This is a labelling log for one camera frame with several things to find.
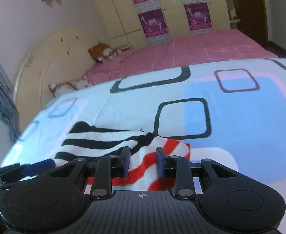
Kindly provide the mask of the grey blue curtain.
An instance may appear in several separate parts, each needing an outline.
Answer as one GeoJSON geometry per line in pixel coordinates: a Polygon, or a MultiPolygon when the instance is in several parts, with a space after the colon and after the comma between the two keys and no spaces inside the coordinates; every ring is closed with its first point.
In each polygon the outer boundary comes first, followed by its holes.
{"type": "Polygon", "coordinates": [[[0,120],[8,127],[11,143],[14,144],[21,135],[17,128],[17,109],[10,96],[0,84],[0,120]]]}

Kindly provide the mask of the patterned white blue bedsheet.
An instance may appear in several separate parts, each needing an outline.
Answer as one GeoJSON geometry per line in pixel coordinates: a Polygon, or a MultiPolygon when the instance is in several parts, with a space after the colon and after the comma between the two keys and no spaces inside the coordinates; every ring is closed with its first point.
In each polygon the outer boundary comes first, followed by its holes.
{"type": "MultiPolygon", "coordinates": [[[[165,190],[156,148],[192,162],[210,158],[276,189],[286,202],[286,59],[172,68],[98,83],[48,103],[2,166],[132,148],[114,190],[165,190]]],[[[280,224],[286,233],[286,214],[280,224]]]]}

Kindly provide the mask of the orange white near pillow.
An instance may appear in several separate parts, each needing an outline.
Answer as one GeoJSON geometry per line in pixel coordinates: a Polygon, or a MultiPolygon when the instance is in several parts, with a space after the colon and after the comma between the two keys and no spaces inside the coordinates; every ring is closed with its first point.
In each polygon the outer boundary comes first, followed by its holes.
{"type": "Polygon", "coordinates": [[[88,81],[85,77],[82,77],[74,81],[51,83],[48,85],[48,87],[53,96],[57,98],[65,94],[72,93],[74,91],[92,87],[94,85],[95,85],[94,83],[88,81]]]}

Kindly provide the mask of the orange white pillow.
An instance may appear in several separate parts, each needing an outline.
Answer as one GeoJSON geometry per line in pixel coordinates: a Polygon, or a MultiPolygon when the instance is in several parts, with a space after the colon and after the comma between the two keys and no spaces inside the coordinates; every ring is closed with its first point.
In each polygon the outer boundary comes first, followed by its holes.
{"type": "Polygon", "coordinates": [[[88,49],[88,53],[96,62],[105,63],[119,56],[122,53],[122,50],[114,49],[106,43],[99,42],[88,49]]]}
{"type": "Polygon", "coordinates": [[[65,94],[72,93],[74,91],[92,87],[94,85],[95,85],[94,83],[88,81],[85,77],[82,77],[74,81],[51,83],[48,85],[48,87],[53,96],[57,98],[65,94]]]}

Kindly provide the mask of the orange white far pillow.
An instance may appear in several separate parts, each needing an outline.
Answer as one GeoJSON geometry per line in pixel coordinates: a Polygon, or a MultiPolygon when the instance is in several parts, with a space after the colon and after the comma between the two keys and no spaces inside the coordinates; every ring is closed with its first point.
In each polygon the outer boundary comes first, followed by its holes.
{"type": "Polygon", "coordinates": [[[88,53],[96,62],[105,63],[119,56],[122,53],[122,50],[114,49],[106,43],[99,42],[88,49],[88,53]]]}

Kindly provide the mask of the cream curved headboard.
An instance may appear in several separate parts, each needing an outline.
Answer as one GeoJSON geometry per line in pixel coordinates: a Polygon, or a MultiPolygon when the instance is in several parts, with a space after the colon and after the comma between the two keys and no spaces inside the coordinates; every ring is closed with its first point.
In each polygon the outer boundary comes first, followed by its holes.
{"type": "Polygon", "coordinates": [[[20,130],[53,99],[50,84],[77,80],[95,64],[88,50],[100,42],[105,39],[91,31],[63,28],[28,54],[18,73],[13,96],[20,130]]]}

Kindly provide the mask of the pink bed cover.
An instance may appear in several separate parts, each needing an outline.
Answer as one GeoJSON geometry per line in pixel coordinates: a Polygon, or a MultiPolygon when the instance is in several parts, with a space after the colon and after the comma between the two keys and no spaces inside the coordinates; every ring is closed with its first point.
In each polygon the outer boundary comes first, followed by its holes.
{"type": "Polygon", "coordinates": [[[121,52],[105,63],[96,62],[83,75],[99,84],[153,71],[203,63],[276,58],[277,56],[238,30],[179,37],[164,44],[121,52]]]}

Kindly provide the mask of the lower left purple poster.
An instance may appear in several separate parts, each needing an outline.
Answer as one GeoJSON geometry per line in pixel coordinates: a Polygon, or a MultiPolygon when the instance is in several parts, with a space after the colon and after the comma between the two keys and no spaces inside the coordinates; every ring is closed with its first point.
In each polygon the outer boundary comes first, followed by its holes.
{"type": "Polygon", "coordinates": [[[163,44],[170,40],[168,28],[161,9],[138,15],[147,44],[163,44]]]}

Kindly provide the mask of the lower right purple poster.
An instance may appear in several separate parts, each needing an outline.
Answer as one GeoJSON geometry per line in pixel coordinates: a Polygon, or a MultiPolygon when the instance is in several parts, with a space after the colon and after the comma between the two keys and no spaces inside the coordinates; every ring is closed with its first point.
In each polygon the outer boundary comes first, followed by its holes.
{"type": "Polygon", "coordinates": [[[213,31],[210,12],[206,2],[184,5],[191,35],[213,31]]]}

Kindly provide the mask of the cream built-in wardrobe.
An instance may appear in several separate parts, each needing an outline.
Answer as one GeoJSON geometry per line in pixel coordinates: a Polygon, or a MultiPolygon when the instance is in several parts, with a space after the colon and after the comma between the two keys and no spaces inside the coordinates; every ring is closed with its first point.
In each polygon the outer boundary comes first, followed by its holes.
{"type": "MultiPolygon", "coordinates": [[[[159,2],[170,40],[191,35],[183,0],[159,2]]],[[[115,47],[129,45],[134,49],[140,49],[149,46],[132,0],[95,0],[95,3],[115,47]]],[[[226,0],[206,0],[206,3],[213,31],[229,30],[226,0]]]]}

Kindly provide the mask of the cream corner shelf unit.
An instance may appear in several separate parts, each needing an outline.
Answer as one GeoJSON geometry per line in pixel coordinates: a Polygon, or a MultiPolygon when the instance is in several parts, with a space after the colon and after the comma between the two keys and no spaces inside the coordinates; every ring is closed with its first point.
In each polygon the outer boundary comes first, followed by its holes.
{"type": "Polygon", "coordinates": [[[230,21],[230,28],[231,29],[238,29],[238,23],[241,21],[241,19],[239,19],[237,17],[237,13],[236,13],[236,0],[226,0],[226,5],[228,8],[228,15],[229,15],[229,21],[230,21]]]}

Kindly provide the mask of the dark brown wooden door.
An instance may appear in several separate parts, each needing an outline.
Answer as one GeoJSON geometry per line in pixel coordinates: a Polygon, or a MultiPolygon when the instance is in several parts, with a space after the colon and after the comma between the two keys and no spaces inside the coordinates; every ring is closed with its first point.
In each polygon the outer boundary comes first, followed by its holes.
{"type": "Polygon", "coordinates": [[[238,30],[263,48],[268,44],[268,26],[265,0],[234,0],[240,22],[238,30]]]}

